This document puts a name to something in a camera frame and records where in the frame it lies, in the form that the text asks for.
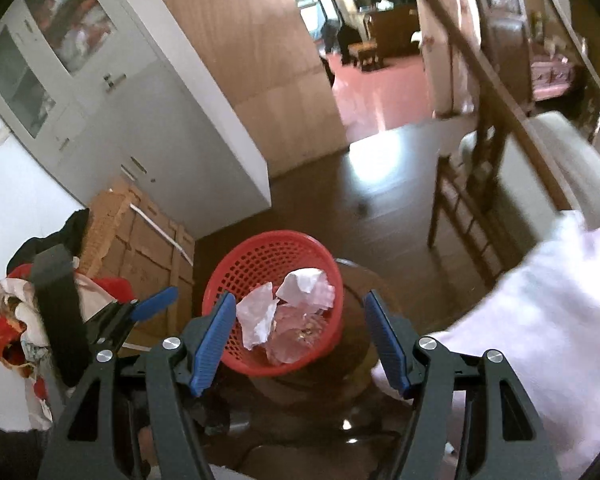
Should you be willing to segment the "white paper napkin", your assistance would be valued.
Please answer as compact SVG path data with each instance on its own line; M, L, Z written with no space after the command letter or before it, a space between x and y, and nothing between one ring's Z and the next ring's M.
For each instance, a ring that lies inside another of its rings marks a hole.
M268 341L276 310L277 297L272 282L253 289L238 302L236 316L245 349L252 350Z

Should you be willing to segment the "clear plastic wrapper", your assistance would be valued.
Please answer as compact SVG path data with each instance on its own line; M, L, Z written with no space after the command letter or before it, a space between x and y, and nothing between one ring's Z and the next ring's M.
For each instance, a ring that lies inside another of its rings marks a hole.
M326 326L327 320L321 312L278 307L264 345L268 362L283 365L300 361L320 342Z

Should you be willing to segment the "small white paper scrap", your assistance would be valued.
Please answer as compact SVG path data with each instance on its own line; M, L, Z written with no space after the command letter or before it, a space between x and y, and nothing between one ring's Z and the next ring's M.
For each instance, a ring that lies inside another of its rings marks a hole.
M303 268L288 273L275 295L288 307L317 313L334 306L336 288L329 283L325 271Z

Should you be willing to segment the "pile of clothes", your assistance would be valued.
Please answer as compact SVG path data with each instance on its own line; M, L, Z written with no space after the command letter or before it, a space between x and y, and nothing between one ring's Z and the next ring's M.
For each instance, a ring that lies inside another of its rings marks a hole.
M31 266L35 256L58 244L78 260L90 215L91 211L80 209L60 230L26 240L10 258L0 281L0 362L26 382L29 420L35 429L50 428L53 415L40 372L40 364L50 356L50 344L29 282Z

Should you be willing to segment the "cardboard boxes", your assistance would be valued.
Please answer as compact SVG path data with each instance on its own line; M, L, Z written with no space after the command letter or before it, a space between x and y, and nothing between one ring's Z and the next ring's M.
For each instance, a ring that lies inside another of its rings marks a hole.
M88 205L79 270L92 280L124 278L139 300L169 286L178 299L139 322L123 344L129 356L176 335L192 317L195 241L129 179L117 177Z

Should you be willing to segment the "pink floral tablecloth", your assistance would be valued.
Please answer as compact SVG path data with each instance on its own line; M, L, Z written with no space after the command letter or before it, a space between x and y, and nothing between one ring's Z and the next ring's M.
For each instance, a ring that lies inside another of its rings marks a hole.
M501 351L540 416L557 479L600 479L600 227L588 230L578 212L564 212L486 298L426 336L468 356ZM380 358L372 376L413 405L389 385ZM437 479L457 479L464 408L464 393L455 393Z

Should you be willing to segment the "red plastic waste basket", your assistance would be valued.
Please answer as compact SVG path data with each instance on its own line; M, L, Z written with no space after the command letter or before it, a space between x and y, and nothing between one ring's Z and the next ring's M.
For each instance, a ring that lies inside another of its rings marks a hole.
M235 372L285 375L340 341L342 277L332 254L309 235L277 230L240 243L212 272L202 312L224 292L235 296L236 322L222 361Z

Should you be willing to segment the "dark wooden chair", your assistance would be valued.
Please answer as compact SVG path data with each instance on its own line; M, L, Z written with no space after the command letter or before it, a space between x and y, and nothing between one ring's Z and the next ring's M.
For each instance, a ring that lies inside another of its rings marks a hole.
M524 0L476 0L480 44L442 0L426 0L479 84L478 122L460 159L437 162L427 243L449 219L486 286L519 264L562 211L600 227L600 153L595 130L558 112L534 114L531 44Z

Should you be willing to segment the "grey white cabinet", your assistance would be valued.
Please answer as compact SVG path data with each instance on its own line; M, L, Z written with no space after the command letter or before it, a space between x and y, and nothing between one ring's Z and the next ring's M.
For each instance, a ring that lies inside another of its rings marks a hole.
M265 159L162 0L9 0L0 116L82 203L123 178L198 238L271 205Z

